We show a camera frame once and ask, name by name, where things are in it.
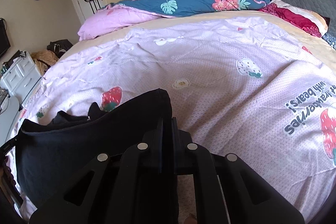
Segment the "black sweater orange cuffs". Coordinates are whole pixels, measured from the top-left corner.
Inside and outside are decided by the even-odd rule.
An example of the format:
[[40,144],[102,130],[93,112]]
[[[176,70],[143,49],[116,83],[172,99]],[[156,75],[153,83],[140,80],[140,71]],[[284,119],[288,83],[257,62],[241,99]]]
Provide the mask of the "black sweater orange cuffs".
[[17,181],[41,207],[75,172],[101,153],[114,156],[142,141],[158,121],[171,120],[167,91],[151,90],[110,112],[93,103],[86,116],[59,111],[47,125],[25,119],[15,146]]

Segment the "white drawer cabinet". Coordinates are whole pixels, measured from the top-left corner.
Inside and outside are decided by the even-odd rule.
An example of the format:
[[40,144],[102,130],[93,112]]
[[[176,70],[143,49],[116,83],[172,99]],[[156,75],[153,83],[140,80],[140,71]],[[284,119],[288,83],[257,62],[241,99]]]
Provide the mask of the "white drawer cabinet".
[[7,90],[11,97],[16,97],[19,104],[23,105],[41,78],[31,55],[23,51],[1,76],[1,88]]

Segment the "pink strawberry bed sheet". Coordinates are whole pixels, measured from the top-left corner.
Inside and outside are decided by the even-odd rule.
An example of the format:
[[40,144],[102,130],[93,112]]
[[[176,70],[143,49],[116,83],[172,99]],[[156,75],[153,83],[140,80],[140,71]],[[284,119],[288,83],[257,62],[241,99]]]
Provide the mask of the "pink strawberry bed sheet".
[[21,119],[48,124],[165,89],[179,127],[236,153],[306,221],[335,186],[335,50],[262,12],[156,19],[77,43]]

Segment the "black bag on floor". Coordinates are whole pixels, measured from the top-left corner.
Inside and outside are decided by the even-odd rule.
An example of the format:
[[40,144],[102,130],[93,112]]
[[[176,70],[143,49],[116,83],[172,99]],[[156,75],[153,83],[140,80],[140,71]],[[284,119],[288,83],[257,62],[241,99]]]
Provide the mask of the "black bag on floor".
[[59,59],[66,53],[70,48],[73,47],[73,44],[67,40],[57,40],[55,42],[50,42],[47,46],[47,50],[53,52]]

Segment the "blue patterned pillow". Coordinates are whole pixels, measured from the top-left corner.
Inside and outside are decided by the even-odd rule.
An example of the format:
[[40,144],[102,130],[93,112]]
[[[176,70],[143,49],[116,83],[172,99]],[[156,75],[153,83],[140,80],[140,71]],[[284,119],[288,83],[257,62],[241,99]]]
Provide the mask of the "blue patterned pillow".
[[326,33],[322,36],[322,38],[329,46],[336,50],[336,38],[333,35]]

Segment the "red patterned pillow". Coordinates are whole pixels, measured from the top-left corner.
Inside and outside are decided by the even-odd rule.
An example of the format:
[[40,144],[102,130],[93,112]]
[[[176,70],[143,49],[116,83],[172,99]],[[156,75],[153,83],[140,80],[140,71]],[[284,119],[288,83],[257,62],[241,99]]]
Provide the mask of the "red patterned pillow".
[[329,29],[329,18],[314,11],[292,6],[281,0],[272,0],[259,11],[274,15],[318,38],[323,37]]

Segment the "blue floral pink quilt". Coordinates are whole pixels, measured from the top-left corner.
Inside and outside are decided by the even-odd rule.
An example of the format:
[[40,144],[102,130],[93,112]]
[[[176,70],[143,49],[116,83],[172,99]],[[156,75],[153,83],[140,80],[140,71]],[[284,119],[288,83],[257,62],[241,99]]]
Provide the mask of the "blue floral pink quilt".
[[78,31],[81,41],[158,18],[181,18],[211,12],[259,10],[271,0],[124,0],[89,17]]

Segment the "black wall television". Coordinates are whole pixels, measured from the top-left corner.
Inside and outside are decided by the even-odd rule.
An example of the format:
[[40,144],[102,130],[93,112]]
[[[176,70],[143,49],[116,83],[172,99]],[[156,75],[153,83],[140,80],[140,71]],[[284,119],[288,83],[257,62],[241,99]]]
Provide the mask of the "black wall television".
[[0,19],[0,57],[2,57],[11,47],[6,32],[6,24],[4,19]]

